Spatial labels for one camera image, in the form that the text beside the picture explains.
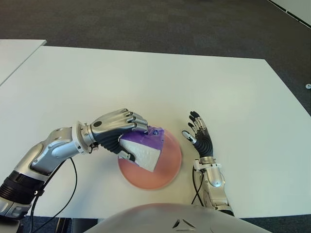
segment wall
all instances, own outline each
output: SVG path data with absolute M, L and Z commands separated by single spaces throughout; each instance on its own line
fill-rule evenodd
M 311 24 L 311 0 L 272 0 L 293 15 Z

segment robot finger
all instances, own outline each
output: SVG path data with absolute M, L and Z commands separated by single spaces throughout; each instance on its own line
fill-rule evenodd
M 132 129 L 132 131 L 140 131 L 143 133 L 148 133 L 148 126 L 140 123 L 134 123 L 135 127 Z
M 191 114 L 191 116 L 193 116 L 194 118 L 200 117 L 200 115 L 199 115 L 197 112 L 195 112 L 195 111 L 191 111 L 190 114 Z
M 198 117 L 198 118 L 196 119 L 196 121 L 199 122 L 199 125 L 200 125 L 200 127 L 201 127 L 203 130 L 206 130 L 206 129 L 207 129 L 207 128 L 206 128 L 206 124 L 205 124 L 205 122 L 203 121 L 203 119 L 202 119 L 201 117 Z
M 138 117 L 138 116 L 135 116 L 134 114 L 128 116 L 128 117 L 126 118 L 126 121 L 127 121 L 128 123 L 133 122 L 133 123 L 139 123 L 139 124 L 143 124 L 143 125 L 148 125 L 148 122 L 147 122 L 145 119 L 140 118 L 140 117 Z
M 190 126 L 190 128 L 192 128 L 192 130 L 194 131 L 195 135 L 197 135 L 198 131 L 196 130 L 195 126 L 192 125 L 190 122 L 188 122 L 188 125 Z
M 190 118 L 190 120 L 193 121 L 196 131 L 199 132 L 200 131 L 200 124 L 199 124 L 199 122 L 197 122 L 196 119 L 193 116 L 191 116 L 191 115 L 189 116 L 189 118 Z
M 142 116 L 138 115 L 137 113 L 133 113 L 133 116 L 136 117 L 136 120 L 134 120 L 134 122 L 144 124 L 144 125 L 148 125 L 148 122 Z
M 188 131 L 183 130 L 181 133 L 182 133 L 182 135 L 183 135 L 186 139 L 188 139 L 188 141 L 190 141 L 192 144 L 196 143 L 196 138 L 195 138 L 193 135 L 191 135 Z

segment purple cloth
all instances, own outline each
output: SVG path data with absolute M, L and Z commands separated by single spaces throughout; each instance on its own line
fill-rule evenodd
M 148 126 L 148 135 L 133 131 L 123 134 L 121 139 L 162 150 L 164 144 L 164 129 Z

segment round plate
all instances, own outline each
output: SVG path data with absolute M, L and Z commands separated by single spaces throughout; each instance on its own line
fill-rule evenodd
M 169 184 L 178 174 L 181 151 L 177 139 L 165 130 L 163 149 L 153 172 L 125 159 L 118 159 L 118 164 L 122 175 L 132 185 L 142 189 L 158 189 Z

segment silver robotic arm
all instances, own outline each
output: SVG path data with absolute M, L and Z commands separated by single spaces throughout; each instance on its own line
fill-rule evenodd
M 23 218 L 32 200 L 42 195 L 42 187 L 52 172 L 66 159 L 76 154 L 91 153 L 102 145 L 125 159 L 135 161 L 135 155 L 119 144 L 123 133 L 146 133 L 148 123 L 138 114 L 120 109 L 101 116 L 93 123 L 59 128 L 48 138 L 33 146 L 0 187 L 0 217 Z
M 195 136 L 187 131 L 183 131 L 182 135 L 194 145 L 200 155 L 199 160 L 194 160 L 193 167 L 203 174 L 204 206 L 233 216 L 225 194 L 225 179 L 220 172 L 221 165 L 215 162 L 213 144 L 207 127 L 196 112 L 190 112 L 189 118 L 193 124 L 188 123 L 188 125 L 194 131 Z

